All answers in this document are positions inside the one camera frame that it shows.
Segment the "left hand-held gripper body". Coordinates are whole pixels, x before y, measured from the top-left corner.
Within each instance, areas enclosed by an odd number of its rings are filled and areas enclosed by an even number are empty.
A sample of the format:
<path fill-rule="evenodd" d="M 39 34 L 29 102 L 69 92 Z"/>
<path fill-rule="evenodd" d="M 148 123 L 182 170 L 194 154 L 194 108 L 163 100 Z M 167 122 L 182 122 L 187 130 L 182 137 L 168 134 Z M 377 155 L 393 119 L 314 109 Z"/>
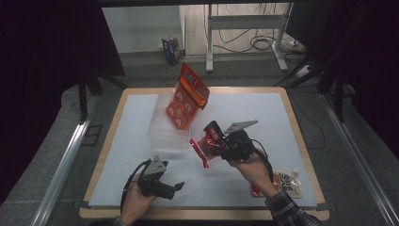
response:
<path fill-rule="evenodd" d="M 171 186 L 160 181 L 166 170 L 167 167 L 164 167 L 158 155 L 150 160 L 144 170 L 141 171 L 138 179 L 138 185 L 143 195 L 173 199 L 175 191 L 170 189 Z"/>

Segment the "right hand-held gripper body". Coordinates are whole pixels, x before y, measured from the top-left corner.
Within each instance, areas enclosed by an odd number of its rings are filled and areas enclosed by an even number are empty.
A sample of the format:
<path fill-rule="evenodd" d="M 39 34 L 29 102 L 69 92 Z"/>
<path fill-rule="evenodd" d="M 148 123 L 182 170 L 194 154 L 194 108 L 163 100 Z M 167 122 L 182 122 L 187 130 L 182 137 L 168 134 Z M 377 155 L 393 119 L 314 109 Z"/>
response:
<path fill-rule="evenodd" d="M 257 120 L 233 122 L 221 140 L 221 157 L 224 160 L 247 161 L 255 148 L 245 128 L 256 124 Z"/>

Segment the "clear plastic bag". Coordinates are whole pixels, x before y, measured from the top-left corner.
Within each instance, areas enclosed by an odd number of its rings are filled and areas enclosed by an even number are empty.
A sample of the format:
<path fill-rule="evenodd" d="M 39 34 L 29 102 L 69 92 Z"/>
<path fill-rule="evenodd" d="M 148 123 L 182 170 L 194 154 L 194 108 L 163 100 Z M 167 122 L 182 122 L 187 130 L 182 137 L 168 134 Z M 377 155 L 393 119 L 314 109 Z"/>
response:
<path fill-rule="evenodd" d="M 152 112 L 148 137 L 155 150 L 183 152 L 191 147 L 189 139 L 194 133 L 194 123 L 186 130 L 177 130 L 167 115 L 166 110 L 173 95 L 173 92 L 159 94 Z"/>

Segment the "orange snack packet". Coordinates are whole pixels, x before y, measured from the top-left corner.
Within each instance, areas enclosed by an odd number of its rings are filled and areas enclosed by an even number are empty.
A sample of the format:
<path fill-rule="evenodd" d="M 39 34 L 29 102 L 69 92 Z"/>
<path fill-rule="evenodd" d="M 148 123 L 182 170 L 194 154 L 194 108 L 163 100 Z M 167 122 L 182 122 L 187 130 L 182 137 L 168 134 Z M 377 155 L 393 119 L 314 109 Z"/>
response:
<path fill-rule="evenodd" d="M 178 130 L 187 130 L 199 110 L 207 105 L 209 95 L 210 90 L 206 84 L 186 63 L 183 63 L 173 98 L 166 108 L 174 127 Z"/>

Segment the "person's left hand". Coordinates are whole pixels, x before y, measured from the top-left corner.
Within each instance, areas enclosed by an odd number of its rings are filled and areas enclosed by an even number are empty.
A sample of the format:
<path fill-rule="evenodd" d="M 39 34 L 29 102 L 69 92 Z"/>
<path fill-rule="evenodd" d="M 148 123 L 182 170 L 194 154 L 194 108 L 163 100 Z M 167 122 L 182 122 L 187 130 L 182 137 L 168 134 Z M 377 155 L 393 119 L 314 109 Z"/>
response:
<path fill-rule="evenodd" d="M 145 196 L 142 194 L 137 184 L 139 175 L 136 174 L 128 187 L 127 194 L 119 216 L 119 221 L 123 226 L 132 226 L 138 219 L 143 217 L 156 196 Z"/>

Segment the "person's right hand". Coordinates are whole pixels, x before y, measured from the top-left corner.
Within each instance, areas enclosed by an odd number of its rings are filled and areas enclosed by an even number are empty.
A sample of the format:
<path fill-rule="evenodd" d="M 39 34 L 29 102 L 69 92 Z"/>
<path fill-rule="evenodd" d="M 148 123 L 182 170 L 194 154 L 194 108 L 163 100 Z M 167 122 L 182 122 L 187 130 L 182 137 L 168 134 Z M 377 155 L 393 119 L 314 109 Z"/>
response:
<path fill-rule="evenodd" d="M 256 186 L 267 199 L 279 194 L 269 178 L 266 165 L 257 154 L 252 155 L 246 162 L 230 160 L 229 164 L 238 169 L 243 177 Z"/>

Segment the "white table sheet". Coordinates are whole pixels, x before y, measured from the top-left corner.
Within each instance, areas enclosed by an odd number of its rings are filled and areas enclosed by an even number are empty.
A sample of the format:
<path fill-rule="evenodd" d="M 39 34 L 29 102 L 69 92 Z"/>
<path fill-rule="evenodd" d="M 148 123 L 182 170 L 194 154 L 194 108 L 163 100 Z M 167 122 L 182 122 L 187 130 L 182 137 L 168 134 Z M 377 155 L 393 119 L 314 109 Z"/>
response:
<path fill-rule="evenodd" d="M 159 198 L 163 207 L 261 207 L 262 197 L 253 197 L 249 183 L 227 162 L 217 160 L 205 169 L 188 142 L 172 149 L 161 139 L 149 137 L 152 113 L 168 105 L 172 94 L 136 94 L 127 98 L 100 179 L 89 199 L 92 207 L 119 207 L 122 190 L 136 167 L 159 156 L 168 161 L 161 181 L 168 185 L 183 183 L 171 200 Z M 246 129 L 248 136 L 264 146 L 274 170 L 297 170 L 302 207 L 317 205 L 311 180 L 302 160 L 286 107 L 278 93 L 211 94 L 208 105 L 191 124 L 190 136 L 203 137 L 203 128 L 216 121 L 221 129 L 232 123 L 257 123 Z"/>

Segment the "beige printed pouch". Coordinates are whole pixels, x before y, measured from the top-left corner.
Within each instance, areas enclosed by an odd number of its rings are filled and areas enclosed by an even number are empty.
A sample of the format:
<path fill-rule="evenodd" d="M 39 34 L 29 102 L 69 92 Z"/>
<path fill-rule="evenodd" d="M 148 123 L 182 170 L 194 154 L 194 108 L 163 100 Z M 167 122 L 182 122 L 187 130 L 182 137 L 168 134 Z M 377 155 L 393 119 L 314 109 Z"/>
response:
<path fill-rule="evenodd" d="M 302 186 L 296 170 L 278 170 L 273 172 L 273 185 L 278 191 L 286 192 L 293 199 L 303 197 Z"/>

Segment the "wooden table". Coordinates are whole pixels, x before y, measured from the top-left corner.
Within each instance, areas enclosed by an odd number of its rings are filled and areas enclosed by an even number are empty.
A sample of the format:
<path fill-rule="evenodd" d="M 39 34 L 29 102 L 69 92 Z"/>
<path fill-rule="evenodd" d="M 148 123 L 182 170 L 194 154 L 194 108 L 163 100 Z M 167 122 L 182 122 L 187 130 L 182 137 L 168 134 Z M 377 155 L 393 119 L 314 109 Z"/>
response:
<path fill-rule="evenodd" d="M 111 122 L 108 134 L 106 136 L 101 154 L 99 156 L 97 165 L 89 182 L 88 190 L 85 195 L 85 202 L 87 206 L 79 211 L 81 218 L 113 218 L 119 211 L 120 207 L 92 207 L 89 199 L 91 198 L 94 188 L 100 179 L 104 168 L 104 163 L 108 156 L 112 140 L 116 133 L 118 123 L 124 108 L 124 104 L 130 95 L 136 94 L 161 94 L 162 92 L 173 92 L 171 88 L 152 88 L 152 89 L 126 89 L 121 97 L 115 112 L 114 118 Z M 295 118 L 294 103 L 289 98 L 288 93 L 283 88 L 232 88 L 220 87 L 213 88 L 211 94 L 220 93 L 278 93 L 282 97 L 284 106 L 286 107 L 289 121 L 292 125 L 297 141 L 302 160 L 305 164 L 306 171 L 311 180 L 311 188 L 315 194 L 317 205 L 314 207 L 302 207 L 311 215 L 316 216 L 321 220 L 327 220 L 330 217 L 328 206 L 324 199 L 323 192 L 319 186 L 313 165 L 308 154 L 308 150 L 302 138 L 297 120 Z M 272 218 L 270 212 L 266 209 L 264 203 L 261 207 L 163 207 L 153 205 L 153 208 L 146 216 L 150 220 L 269 220 Z"/>

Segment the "black floor vent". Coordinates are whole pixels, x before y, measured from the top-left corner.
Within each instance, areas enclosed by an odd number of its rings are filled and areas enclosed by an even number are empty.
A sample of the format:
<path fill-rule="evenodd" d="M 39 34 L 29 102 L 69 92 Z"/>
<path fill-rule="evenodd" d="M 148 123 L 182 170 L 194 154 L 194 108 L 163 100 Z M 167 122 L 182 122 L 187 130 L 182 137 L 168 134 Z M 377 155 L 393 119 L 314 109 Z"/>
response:
<path fill-rule="evenodd" d="M 83 146 L 96 146 L 103 127 L 101 125 L 90 125 L 82 141 Z"/>

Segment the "white metal stand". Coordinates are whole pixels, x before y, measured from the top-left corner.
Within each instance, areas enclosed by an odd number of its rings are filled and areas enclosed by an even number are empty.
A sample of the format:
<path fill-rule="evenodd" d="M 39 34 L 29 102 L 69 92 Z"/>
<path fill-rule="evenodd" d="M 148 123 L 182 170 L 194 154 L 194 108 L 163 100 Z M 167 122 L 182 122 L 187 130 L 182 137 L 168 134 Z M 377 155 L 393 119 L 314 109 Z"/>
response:
<path fill-rule="evenodd" d="M 207 34 L 206 50 L 206 72 L 211 73 L 214 70 L 214 48 L 213 31 L 214 30 L 238 30 L 238 29 L 266 29 L 278 31 L 277 36 L 271 41 L 271 49 L 279 64 L 282 72 L 288 71 L 288 66 L 281 54 L 280 45 L 289 20 L 293 3 L 290 2 L 281 14 L 251 14 L 251 15 L 214 15 L 213 6 L 207 5 L 208 12 L 205 14 L 205 31 Z"/>

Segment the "blue carton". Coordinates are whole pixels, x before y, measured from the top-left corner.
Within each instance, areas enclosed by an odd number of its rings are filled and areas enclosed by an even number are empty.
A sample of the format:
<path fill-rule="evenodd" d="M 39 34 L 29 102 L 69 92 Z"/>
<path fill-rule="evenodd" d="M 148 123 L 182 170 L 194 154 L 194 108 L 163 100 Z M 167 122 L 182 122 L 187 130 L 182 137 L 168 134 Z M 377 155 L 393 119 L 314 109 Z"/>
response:
<path fill-rule="evenodd" d="M 162 43 L 167 64 L 177 64 L 182 57 L 178 40 L 176 38 L 162 39 Z"/>

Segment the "black tripod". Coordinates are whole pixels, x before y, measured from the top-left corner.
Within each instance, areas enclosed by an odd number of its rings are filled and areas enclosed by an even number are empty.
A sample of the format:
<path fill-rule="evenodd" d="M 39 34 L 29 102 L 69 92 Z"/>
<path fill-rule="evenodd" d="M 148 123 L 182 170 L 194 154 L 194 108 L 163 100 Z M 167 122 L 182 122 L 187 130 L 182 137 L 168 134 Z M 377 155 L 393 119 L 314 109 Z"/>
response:
<path fill-rule="evenodd" d="M 321 78 L 316 86 L 319 93 L 328 93 L 332 87 L 335 88 L 333 93 L 333 112 L 340 122 L 344 122 L 343 118 L 343 97 L 345 96 L 343 91 L 343 73 L 342 73 L 342 62 L 337 55 L 332 56 L 325 63 L 316 66 L 313 70 L 306 73 L 295 81 L 290 82 L 289 79 L 294 76 L 300 69 L 302 69 L 311 60 L 310 55 L 305 55 L 299 63 L 279 82 L 275 84 L 275 87 L 280 83 L 284 83 L 287 89 L 293 89 L 305 81 L 314 78 L 316 75 L 321 74 Z"/>
<path fill-rule="evenodd" d="M 80 124 L 83 124 L 88 119 L 88 99 L 86 89 L 94 96 L 99 96 L 103 92 L 103 87 L 99 79 L 102 78 L 107 82 L 114 84 L 121 89 L 128 89 L 129 86 L 114 76 L 102 73 L 99 70 L 92 69 L 86 73 L 79 73 L 78 75 L 78 93 L 80 106 Z"/>

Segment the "aluminium rail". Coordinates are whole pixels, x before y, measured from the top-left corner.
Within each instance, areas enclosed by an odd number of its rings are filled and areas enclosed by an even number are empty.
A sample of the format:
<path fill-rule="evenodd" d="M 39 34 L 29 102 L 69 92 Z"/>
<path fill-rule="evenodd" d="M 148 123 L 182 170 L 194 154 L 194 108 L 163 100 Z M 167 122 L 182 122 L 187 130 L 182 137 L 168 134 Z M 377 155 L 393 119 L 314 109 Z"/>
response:
<path fill-rule="evenodd" d="M 328 115 L 330 116 L 333 124 L 337 128 L 338 134 L 342 138 L 346 150 L 349 152 L 351 158 L 353 159 L 362 180 L 364 181 L 367 189 L 371 193 L 371 196 L 373 197 L 382 217 L 385 219 L 387 226 L 399 226 L 399 215 L 396 213 L 396 210 L 394 209 L 386 192 L 376 180 L 372 170 L 364 159 L 357 143 L 353 139 L 352 135 L 349 133 L 345 123 L 341 122 L 340 119 L 336 116 L 334 111 L 334 104 L 331 101 L 331 98 L 327 94 L 320 94 L 319 97 L 325 104 Z"/>
<path fill-rule="evenodd" d="M 62 190 L 62 187 L 65 184 L 69 171 L 72 167 L 74 158 L 76 157 L 81 143 L 84 139 L 85 133 L 88 130 L 98 101 L 98 96 L 90 97 L 87 105 L 88 115 L 84 121 L 80 122 L 76 126 L 72 134 L 72 138 L 60 160 L 60 163 L 58 164 L 55 174 L 29 226 L 45 226 L 49 217 L 51 216 L 57 198 Z"/>

